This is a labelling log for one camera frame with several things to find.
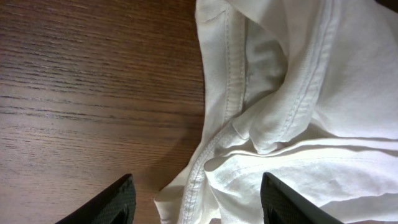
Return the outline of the white t-shirt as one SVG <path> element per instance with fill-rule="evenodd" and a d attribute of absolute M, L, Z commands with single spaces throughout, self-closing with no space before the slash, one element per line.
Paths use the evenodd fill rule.
<path fill-rule="evenodd" d="M 343 223 L 397 222 L 397 13 L 376 1 L 207 1 L 205 122 L 162 223 L 262 223 L 270 172 Z"/>

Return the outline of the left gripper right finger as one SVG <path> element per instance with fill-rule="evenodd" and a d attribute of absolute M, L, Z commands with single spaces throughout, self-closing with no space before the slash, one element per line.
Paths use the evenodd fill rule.
<path fill-rule="evenodd" d="M 265 224 L 343 224 L 270 172 L 262 176 L 261 204 Z"/>

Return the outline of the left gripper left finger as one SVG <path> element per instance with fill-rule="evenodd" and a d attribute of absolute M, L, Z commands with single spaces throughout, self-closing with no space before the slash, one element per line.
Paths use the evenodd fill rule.
<path fill-rule="evenodd" d="M 125 174 L 57 224 L 132 224 L 136 190 L 132 174 Z"/>

